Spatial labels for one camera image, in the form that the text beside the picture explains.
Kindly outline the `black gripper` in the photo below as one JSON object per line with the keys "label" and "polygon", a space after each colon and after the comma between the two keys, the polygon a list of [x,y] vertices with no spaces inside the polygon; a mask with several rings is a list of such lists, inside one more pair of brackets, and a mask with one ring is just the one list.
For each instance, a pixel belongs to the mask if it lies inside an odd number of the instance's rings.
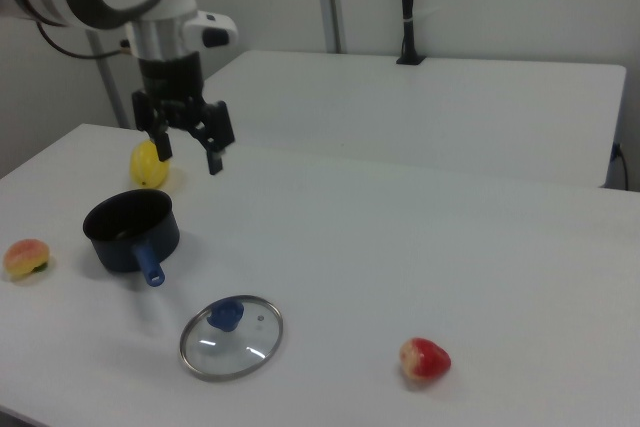
{"label": "black gripper", "polygon": [[172,157],[168,125],[193,131],[206,151],[210,175],[223,169],[222,154],[235,142],[228,106],[206,104],[200,54],[172,60],[138,60],[143,89],[131,95],[134,122],[146,132],[162,162]]}

